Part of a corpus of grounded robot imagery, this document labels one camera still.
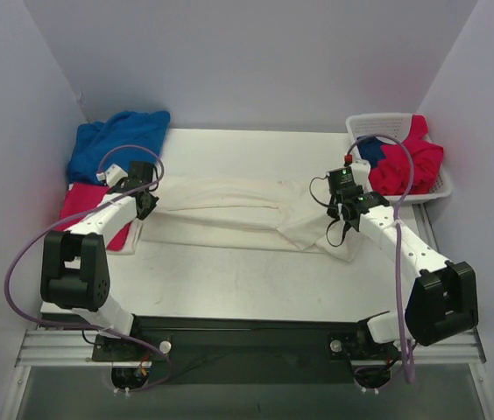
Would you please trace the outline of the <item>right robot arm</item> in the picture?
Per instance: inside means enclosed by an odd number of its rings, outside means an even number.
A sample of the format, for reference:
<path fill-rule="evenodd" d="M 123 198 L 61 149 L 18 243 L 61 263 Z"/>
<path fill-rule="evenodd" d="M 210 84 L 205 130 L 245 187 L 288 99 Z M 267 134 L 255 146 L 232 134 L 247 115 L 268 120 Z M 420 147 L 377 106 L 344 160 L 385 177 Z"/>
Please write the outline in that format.
<path fill-rule="evenodd" d="M 375 243 L 395 264 L 396 311 L 373 316 L 355 335 L 356 350 L 374 357 L 386 343 L 413 340 L 427 347 L 478 325 L 476 273 L 451 262 L 396 216 L 378 192 L 365 192 L 349 167 L 327 173 L 328 211 Z"/>

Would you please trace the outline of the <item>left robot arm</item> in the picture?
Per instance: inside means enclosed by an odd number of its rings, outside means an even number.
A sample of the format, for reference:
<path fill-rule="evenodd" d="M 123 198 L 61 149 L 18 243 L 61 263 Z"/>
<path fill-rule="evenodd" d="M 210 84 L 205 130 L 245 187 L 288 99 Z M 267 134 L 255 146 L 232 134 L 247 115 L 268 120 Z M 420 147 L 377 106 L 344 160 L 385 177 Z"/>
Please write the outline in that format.
<path fill-rule="evenodd" d="M 159 171 L 153 163 L 132 161 L 127 172 L 106 179 L 108 190 L 92 213 L 63 231 L 46 234 L 40 295 L 114 337 L 115 353 L 131 361 L 143 352 L 144 339 L 132 331 L 134 315 L 110 294 L 107 246 L 124 226 L 154 210 L 159 198 L 152 188 Z"/>

